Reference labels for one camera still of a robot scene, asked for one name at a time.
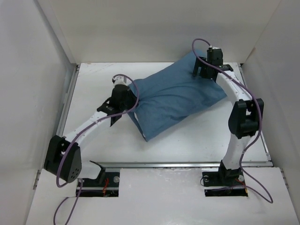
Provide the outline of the blue pillowcase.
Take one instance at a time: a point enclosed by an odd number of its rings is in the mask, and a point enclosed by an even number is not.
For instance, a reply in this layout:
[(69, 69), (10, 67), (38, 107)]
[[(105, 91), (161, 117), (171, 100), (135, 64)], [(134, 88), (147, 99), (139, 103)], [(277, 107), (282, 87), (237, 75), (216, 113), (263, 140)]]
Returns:
[(197, 55), (203, 53), (189, 52), (163, 70), (129, 85), (139, 103), (128, 115), (145, 141), (226, 98), (213, 80), (192, 76)]

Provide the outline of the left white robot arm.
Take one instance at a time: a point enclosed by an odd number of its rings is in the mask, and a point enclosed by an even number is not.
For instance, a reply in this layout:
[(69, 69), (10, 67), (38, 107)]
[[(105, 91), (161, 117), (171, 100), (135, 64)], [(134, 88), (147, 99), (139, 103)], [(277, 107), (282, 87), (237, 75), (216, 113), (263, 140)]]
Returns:
[(56, 176), (58, 187), (62, 187), (59, 180), (71, 183), (76, 179), (89, 179), (95, 186), (104, 183), (105, 168), (94, 161), (83, 161), (82, 152), (100, 132), (134, 110), (138, 101), (138, 89), (116, 84), (111, 96), (87, 121), (67, 135), (54, 135), (50, 139), (44, 169)]

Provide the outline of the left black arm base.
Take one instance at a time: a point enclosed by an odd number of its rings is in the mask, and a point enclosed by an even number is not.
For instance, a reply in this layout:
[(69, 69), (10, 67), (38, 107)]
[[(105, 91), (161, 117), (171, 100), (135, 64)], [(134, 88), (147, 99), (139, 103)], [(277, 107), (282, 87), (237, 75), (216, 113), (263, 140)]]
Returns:
[(120, 171), (101, 164), (84, 162), (79, 173), (75, 194), (80, 197), (119, 196)]

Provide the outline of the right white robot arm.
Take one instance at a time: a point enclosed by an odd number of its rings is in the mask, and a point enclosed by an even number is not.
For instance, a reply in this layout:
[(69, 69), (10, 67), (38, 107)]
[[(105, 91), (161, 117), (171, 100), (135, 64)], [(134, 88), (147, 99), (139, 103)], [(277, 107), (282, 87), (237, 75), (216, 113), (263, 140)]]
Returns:
[(241, 175), (241, 159), (250, 146), (250, 139), (261, 130), (264, 102), (252, 97), (232, 67), (223, 63), (220, 48), (210, 46), (206, 57), (197, 57), (193, 75), (213, 80), (232, 103), (228, 120), (230, 142), (217, 173), (218, 181), (227, 185)]

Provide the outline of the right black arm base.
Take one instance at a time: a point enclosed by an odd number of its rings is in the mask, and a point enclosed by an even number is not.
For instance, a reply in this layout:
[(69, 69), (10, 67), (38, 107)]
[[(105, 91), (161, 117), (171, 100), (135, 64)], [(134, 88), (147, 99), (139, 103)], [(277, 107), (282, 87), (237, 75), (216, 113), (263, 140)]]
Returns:
[(206, 197), (248, 197), (242, 170), (227, 170), (221, 162), (217, 171), (202, 171), (202, 185)]

